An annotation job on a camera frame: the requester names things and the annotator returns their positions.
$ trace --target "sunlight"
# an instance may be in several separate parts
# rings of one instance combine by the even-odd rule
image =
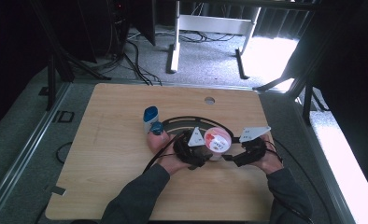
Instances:
[[[264,84],[279,78],[297,47],[297,40],[284,38],[253,37],[242,55],[243,68],[250,77],[257,77]],[[280,91],[289,89],[293,79],[276,86]]]

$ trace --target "person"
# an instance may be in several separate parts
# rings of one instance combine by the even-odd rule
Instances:
[[[262,135],[267,148],[276,152],[270,144],[268,135]],[[174,153],[173,144],[165,154]],[[312,205],[304,190],[295,182],[291,171],[283,167],[273,152],[266,151],[259,160],[251,163],[263,170],[268,180],[268,188],[274,195],[270,223],[294,224],[312,223]],[[147,223],[154,205],[164,187],[181,169],[190,167],[176,156],[164,156],[144,174],[128,183],[106,207],[101,224]]]

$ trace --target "black cable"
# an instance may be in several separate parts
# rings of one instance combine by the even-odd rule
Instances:
[[[184,134],[184,131],[182,131],[181,133],[177,134],[174,138],[172,138],[172,140],[170,140],[167,145],[163,148],[161,148],[157,154],[155,154],[155,156],[149,161],[149,164],[147,164],[146,169],[144,169],[143,174],[152,166],[152,164],[154,164],[154,162],[156,160],[158,160],[161,155],[164,153],[164,151],[170,146],[172,145],[172,143],[174,143],[179,137],[181,137],[181,135]]]
[[[147,78],[145,77],[141,71],[140,71],[140,68],[138,66],[138,56],[139,56],[139,52],[138,52],[138,47],[135,43],[129,41],[129,40],[126,40],[126,43],[128,44],[131,44],[132,46],[134,46],[134,50],[135,50],[135,58],[134,58],[134,63],[129,59],[128,55],[126,55],[126,53],[124,53],[124,56],[125,58],[128,60],[128,63],[133,67],[134,71],[143,79],[143,81],[149,86],[153,86],[152,82]]]
[[[291,154],[291,152],[279,141],[277,141],[277,139],[274,138],[274,141],[277,142],[278,144],[280,144],[285,150],[286,152],[291,156],[291,158],[295,161],[295,163],[297,163],[297,165],[300,167],[300,169],[303,171],[304,175],[306,176],[306,178],[308,179],[309,183],[311,184],[312,188],[315,190],[316,194],[318,195],[318,197],[320,198],[321,203],[324,206],[324,209],[327,212],[328,215],[328,219],[329,219],[329,223],[332,223],[332,215],[330,214],[330,211],[327,209],[327,204],[324,202],[324,200],[322,199],[320,193],[318,192],[318,189],[316,188],[315,184],[313,183],[313,181],[311,180],[311,178],[309,177],[309,175],[307,174],[307,172],[305,171],[304,167],[301,165],[301,163],[299,163],[295,157]]]
[[[45,210],[47,210],[47,206],[48,206],[48,203],[44,205],[44,207],[42,208],[41,212],[36,217],[35,224],[38,224],[39,220],[42,217],[42,214],[44,214]]]
[[[135,69],[135,65],[134,63],[131,61],[131,59],[129,58],[129,56],[126,53],[123,53],[123,56],[125,57],[125,59],[128,61],[128,63],[132,66],[134,72],[136,74],[139,75],[139,72]],[[143,81],[149,86],[149,82],[147,81],[147,78],[140,76],[141,79],[143,79]]]
[[[60,157],[59,157],[60,151],[62,150],[62,148],[66,147],[66,146],[69,146],[71,144],[73,144],[73,142],[65,143],[65,144],[61,145],[60,147],[58,147],[58,149],[56,150],[56,153],[55,153],[56,160],[58,160],[59,163],[64,164],[64,161],[62,161],[62,159],[60,159]]]
[[[305,222],[307,222],[308,224],[313,224],[312,219],[310,219],[310,217],[305,216],[304,214],[302,214],[301,212],[297,211],[294,207],[290,206],[287,203],[284,203],[283,201],[281,201],[277,196],[274,195],[274,198],[281,204],[283,205],[287,210],[291,211],[292,213],[294,213],[297,217],[300,217],[301,219],[303,219]]]

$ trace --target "table top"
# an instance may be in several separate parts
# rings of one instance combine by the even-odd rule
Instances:
[[[215,100],[213,105],[206,97]],[[153,154],[143,131],[144,110],[156,105],[160,120],[212,119],[240,136],[244,127],[267,126],[254,91],[121,84],[96,85],[46,210],[50,219],[100,219],[106,205],[142,174]],[[233,144],[229,154],[244,149]],[[272,194],[256,167],[208,161],[173,175],[151,220],[268,220]]]

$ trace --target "plastic cup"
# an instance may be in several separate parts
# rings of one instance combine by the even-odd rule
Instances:
[[[222,154],[224,154],[231,147],[232,139],[231,136],[220,127],[214,127],[208,129],[205,132],[205,146],[211,151],[213,156],[210,158],[211,161],[218,161]]]

